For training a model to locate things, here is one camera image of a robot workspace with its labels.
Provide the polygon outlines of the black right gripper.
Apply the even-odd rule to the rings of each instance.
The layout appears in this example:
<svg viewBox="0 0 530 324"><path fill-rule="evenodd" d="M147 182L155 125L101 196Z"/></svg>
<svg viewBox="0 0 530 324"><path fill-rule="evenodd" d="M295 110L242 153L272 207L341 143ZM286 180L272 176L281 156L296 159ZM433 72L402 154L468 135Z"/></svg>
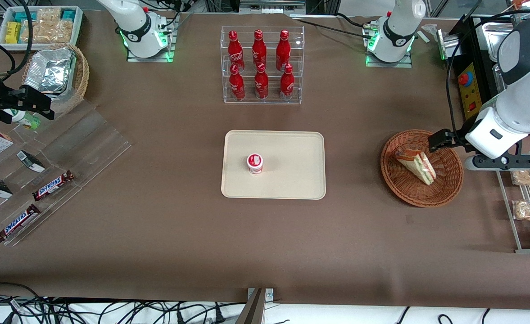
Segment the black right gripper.
<svg viewBox="0 0 530 324"><path fill-rule="evenodd" d="M45 94L28 85L22 85L18 90L14 90L6 86L0 79L1 122L12 123L11 109L38 113L51 121L55 119L55 112L51 109L51 99Z"/></svg>

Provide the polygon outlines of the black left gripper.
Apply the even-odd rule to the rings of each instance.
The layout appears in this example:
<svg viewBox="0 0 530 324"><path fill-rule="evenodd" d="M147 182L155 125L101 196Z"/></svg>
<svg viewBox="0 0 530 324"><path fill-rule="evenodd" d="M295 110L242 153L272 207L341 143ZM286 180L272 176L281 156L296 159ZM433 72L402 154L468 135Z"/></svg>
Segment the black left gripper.
<svg viewBox="0 0 530 324"><path fill-rule="evenodd" d="M465 138L468 131L465 128L458 130L441 129L429 136L429 152L434 153L440 149L456 148L462 146L471 149L471 144Z"/></svg>

